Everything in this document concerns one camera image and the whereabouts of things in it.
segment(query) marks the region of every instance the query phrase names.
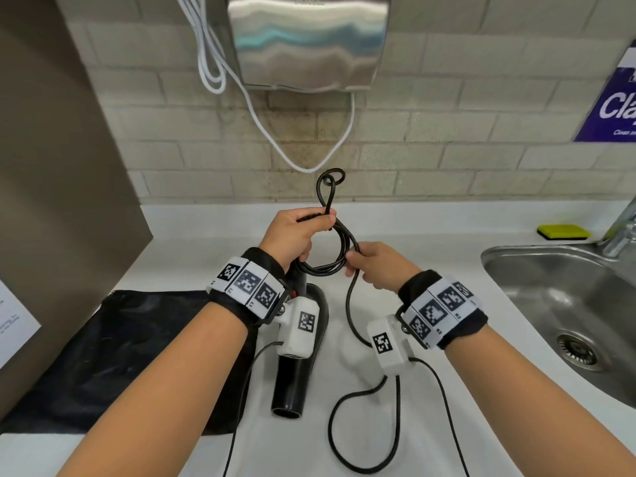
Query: person's left arm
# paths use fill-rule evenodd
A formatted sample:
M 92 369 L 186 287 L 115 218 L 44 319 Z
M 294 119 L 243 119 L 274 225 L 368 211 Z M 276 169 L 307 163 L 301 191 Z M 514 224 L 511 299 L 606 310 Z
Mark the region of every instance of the person's left arm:
M 279 212 L 259 247 L 286 272 L 297 257 L 306 260 L 316 232 L 333 226 L 335 211 L 297 223 L 322 211 Z M 238 317 L 207 304 L 97 421 L 58 477 L 176 477 L 246 337 Z

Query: sink drain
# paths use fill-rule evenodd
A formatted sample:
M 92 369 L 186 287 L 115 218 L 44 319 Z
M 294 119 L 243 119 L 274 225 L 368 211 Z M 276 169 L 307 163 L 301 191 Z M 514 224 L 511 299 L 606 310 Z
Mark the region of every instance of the sink drain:
M 599 358 L 588 342 L 573 335 L 560 335 L 556 341 L 567 360 L 582 368 L 596 369 Z

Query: brown panel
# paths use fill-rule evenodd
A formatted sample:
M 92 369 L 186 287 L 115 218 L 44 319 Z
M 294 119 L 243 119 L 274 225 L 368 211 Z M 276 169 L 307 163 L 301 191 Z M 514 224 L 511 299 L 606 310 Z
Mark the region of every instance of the brown panel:
M 53 0 L 0 0 L 0 54 L 0 279 L 42 323 L 2 417 L 152 236 Z

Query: stainless steel sink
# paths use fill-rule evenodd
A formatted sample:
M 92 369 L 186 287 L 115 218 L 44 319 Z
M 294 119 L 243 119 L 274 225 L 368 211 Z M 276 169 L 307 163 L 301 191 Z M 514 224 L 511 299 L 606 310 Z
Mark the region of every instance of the stainless steel sink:
M 498 247 L 481 262 L 563 360 L 636 408 L 636 266 L 589 247 Z

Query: sponge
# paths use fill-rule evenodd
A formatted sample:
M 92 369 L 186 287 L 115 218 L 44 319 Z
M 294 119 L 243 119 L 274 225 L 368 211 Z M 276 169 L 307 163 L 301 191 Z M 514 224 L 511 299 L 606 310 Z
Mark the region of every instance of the sponge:
M 584 241 L 592 233 L 576 224 L 544 224 L 537 228 L 537 232 L 548 241 Z

